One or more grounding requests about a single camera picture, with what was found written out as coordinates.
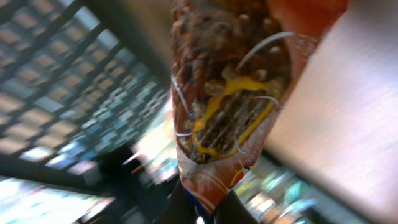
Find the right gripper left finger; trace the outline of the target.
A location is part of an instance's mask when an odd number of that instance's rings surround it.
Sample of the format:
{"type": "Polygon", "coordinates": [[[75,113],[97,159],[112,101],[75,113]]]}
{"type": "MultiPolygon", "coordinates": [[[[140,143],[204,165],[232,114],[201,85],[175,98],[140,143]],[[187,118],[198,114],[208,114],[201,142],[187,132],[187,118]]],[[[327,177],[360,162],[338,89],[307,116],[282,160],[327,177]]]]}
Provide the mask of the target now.
{"type": "Polygon", "coordinates": [[[193,195],[178,181],[154,224],[196,224],[196,220],[193,195]]]}

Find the red chocolate bar wrapper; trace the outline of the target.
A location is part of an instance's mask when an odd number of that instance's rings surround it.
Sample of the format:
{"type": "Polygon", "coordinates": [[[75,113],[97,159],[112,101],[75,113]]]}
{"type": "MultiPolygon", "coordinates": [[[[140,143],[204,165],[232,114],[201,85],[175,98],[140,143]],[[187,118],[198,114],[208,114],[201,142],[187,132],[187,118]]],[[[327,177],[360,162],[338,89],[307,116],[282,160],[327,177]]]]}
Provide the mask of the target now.
{"type": "Polygon", "coordinates": [[[213,213],[257,161],[327,30],[335,0],[172,0],[172,109],[180,181],[213,213]]]}

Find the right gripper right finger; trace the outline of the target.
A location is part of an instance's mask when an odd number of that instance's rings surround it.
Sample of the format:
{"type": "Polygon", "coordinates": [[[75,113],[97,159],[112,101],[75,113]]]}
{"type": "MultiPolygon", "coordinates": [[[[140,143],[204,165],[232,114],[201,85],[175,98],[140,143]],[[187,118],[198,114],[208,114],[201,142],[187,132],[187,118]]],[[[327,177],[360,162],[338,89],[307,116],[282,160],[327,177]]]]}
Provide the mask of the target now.
{"type": "Polygon", "coordinates": [[[215,210],[216,224],[258,224],[235,191],[230,191],[215,210]]]}

